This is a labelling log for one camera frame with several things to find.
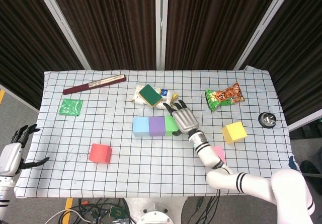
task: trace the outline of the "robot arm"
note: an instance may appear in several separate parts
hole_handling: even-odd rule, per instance
[[[189,142],[204,166],[213,170],[207,174],[208,184],[215,189],[232,189],[266,200],[277,205],[278,223],[312,223],[309,215],[314,212],[314,202],[302,175],[291,169],[275,172],[271,179],[236,173],[224,164],[209,144],[192,111],[179,100],[177,110],[164,103],[175,119],[180,133],[189,136]]]
[[[14,176],[20,172],[21,169],[28,169],[43,165],[49,160],[44,158],[39,162],[24,163],[22,154],[28,137],[33,132],[39,131],[36,124],[30,126],[23,126],[16,131],[11,139],[11,143],[4,147],[0,156],[0,223],[5,223],[3,220],[6,209],[10,202],[10,192],[15,186]]]

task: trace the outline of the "purple cube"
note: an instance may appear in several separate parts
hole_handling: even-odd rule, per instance
[[[165,117],[149,117],[150,136],[164,136],[166,134]]]

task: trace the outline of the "curtain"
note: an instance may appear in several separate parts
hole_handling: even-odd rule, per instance
[[[39,108],[44,71],[83,67],[43,0],[0,4],[0,84]]]
[[[245,65],[270,72],[287,124],[322,109],[322,0],[285,0]]]
[[[166,69],[233,69],[272,0],[169,0]]]
[[[92,69],[155,69],[155,0],[57,0]]]

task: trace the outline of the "foam block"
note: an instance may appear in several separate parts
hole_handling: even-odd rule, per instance
[[[165,121],[166,121],[166,136],[172,136],[173,132],[176,132],[179,130],[177,123],[172,116],[166,116]]]
[[[108,164],[111,159],[111,147],[103,144],[92,144],[89,160],[94,163]]]
[[[247,133],[241,122],[235,122],[225,126],[222,130],[222,134],[227,143],[238,142],[247,137]]]
[[[223,148],[221,146],[214,146],[213,149],[218,157],[220,157],[220,159],[226,164],[226,156]]]
[[[148,117],[133,118],[133,134],[136,137],[150,136]]]
[[[165,117],[149,117],[150,136],[164,136],[166,134]]]
[[[162,100],[162,96],[158,94],[150,85],[146,85],[139,92],[140,97],[150,106],[154,107]]]

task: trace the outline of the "table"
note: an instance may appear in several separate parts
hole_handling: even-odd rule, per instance
[[[127,81],[90,91],[62,95],[63,89],[125,74]],[[224,90],[238,81],[244,102],[211,112],[204,90]],[[165,110],[130,102],[137,84],[151,84],[178,93],[199,121],[210,144],[222,146],[234,172],[270,177],[289,168],[292,155],[283,110],[267,71],[134,71],[72,70],[45,72],[43,100],[27,162],[50,157],[43,166],[23,170],[17,197],[160,197],[214,195],[206,184],[210,169],[189,144],[187,136],[136,138],[134,116],[165,116]],[[64,98],[82,99],[78,117],[57,112]],[[273,129],[258,122],[261,112],[275,114]],[[242,121],[248,137],[226,144],[223,126]],[[92,143],[110,145],[110,164],[88,160]],[[222,190],[222,194],[239,194]]]

